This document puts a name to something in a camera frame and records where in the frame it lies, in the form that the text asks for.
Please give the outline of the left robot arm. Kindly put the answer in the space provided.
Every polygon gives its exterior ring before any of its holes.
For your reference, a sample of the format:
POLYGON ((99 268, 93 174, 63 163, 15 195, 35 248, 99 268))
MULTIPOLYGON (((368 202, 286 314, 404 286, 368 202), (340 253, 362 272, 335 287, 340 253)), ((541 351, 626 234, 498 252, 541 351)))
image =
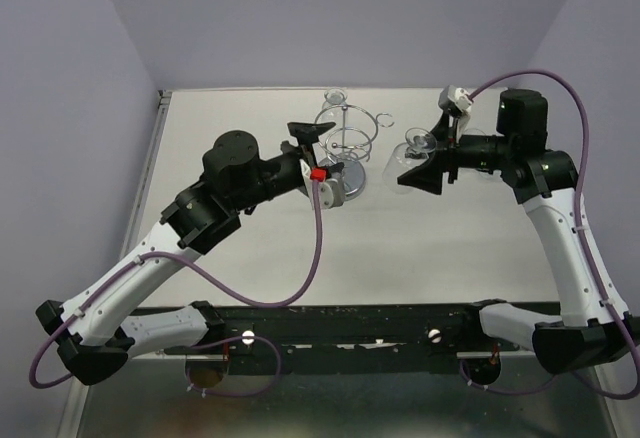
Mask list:
POLYGON ((199 179, 177 194, 149 233, 96 283, 64 302, 47 300, 36 316, 48 334, 29 369, 36 389, 61 384, 41 382, 37 369, 46 351, 57 354, 69 377, 85 385, 100 383, 130 359, 167 348, 187 347, 209 353, 228 343, 223 321, 206 303, 173 312, 135 315, 138 306, 170 277, 189 268, 237 301, 260 307, 215 279, 196 262, 241 226, 241 214, 288 192, 298 190, 310 200, 315 222, 315 247, 310 270, 291 297, 276 302, 286 307, 301 298, 316 276, 323 245, 321 213, 343 203, 338 167, 318 164, 314 145, 333 123, 290 122, 294 143, 283 142, 280 155, 264 160, 256 138, 232 130, 216 139, 202 157, 199 179))

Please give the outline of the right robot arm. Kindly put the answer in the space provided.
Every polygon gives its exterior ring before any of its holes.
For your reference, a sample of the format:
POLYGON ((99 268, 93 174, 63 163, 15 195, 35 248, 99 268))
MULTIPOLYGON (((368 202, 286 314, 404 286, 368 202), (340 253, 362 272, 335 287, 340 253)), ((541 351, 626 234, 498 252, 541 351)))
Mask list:
POLYGON ((397 178, 398 185, 434 195, 459 170, 499 173, 513 190, 542 243, 559 296, 560 313, 544 315, 503 300, 471 306, 460 337, 480 350, 494 339, 535 354, 553 375, 614 362, 639 343, 639 320, 611 282, 588 229, 572 158, 546 146, 548 102, 538 91, 507 89, 499 96, 496 132, 462 133, 470 107, 460 89, 439 99, 442 115, 429 135, 424 159, 397 178))

